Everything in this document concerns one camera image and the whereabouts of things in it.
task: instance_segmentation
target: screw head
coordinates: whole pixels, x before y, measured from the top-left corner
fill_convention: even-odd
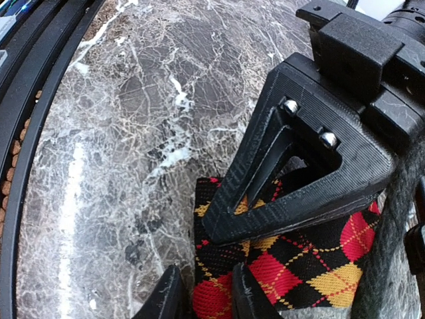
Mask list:
[[[338,144],[337,137],[334,133],[331,132],[325,132],[320,135],[320,140],[322,141],[323,145],[330,150],[333,150]]]
[[[299,110],[298,103],[294,100],[286,100],[283,104],[283,108],[292,117],[294,117]]]

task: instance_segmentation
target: black plastic bracket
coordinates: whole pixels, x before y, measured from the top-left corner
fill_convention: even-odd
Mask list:
[[[233,268],[232,313],[234,319],[282,319],[254,275],[244,264]]]
[[[386,76],[425,97],[424,46],[400,29],[328,0],[314,0],[296,15],[310,23],[311,47],[321,72],[363,102],[377,97]]]
[[[288,60],[297,59],[295,55]],[[213,242],[284,233],[362,210],[387,185],[395,169],[394,154],[354,110],[306,76],[311,67],[299,63],[296,69],[283,62],[269,73],[236,157],[203,218]],[[297,102],[296,116],[282,110],[287,99]],[[321,141],[325,132],[337,138],[332,150]],[[245,196],[255,205],[262,186],[282,169],[291,152],[322,177],[235,215]]]
[[[179,267],[171,265],[132,319],[189,319],[186,308],[187,291]]]

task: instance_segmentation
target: black cable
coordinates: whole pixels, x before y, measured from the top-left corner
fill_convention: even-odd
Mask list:
[[[349,0],[347,3],[347,7],[355,10],[358,4],[359,4],[359,0]]]
[[[394,254],[406,232],[414,190],[425,172],[425,137],[414,143],[388,187],[382,219],[377,228],[365,272],[360,279],[351,309],[352,319],[377,319],[383,305],[387,277]]]

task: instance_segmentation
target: gray marble countertop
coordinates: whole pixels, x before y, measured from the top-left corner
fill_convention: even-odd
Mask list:
[[[172,263],[192,285],[196,178],[225,173],[267,72],[293,52],[310,55],[295,17],[306,2],[106,0],[35,156],[19,318],[131,318]],[[401,247],[391,279],[383,318],[417,319]]]

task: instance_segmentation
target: red argyle pattern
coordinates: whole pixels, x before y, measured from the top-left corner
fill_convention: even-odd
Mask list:
[[[195,199],[195,290],[198,319],[232,318],[232,269],[246,263],[277,310],[351,305],[370,251],[379,208],[259,241],[218,247],[201,223],[219,178],[197,182]],[[257,207],[281,197],[286,186],[274,181]],[[242,202],[235,213],[247,210]]]

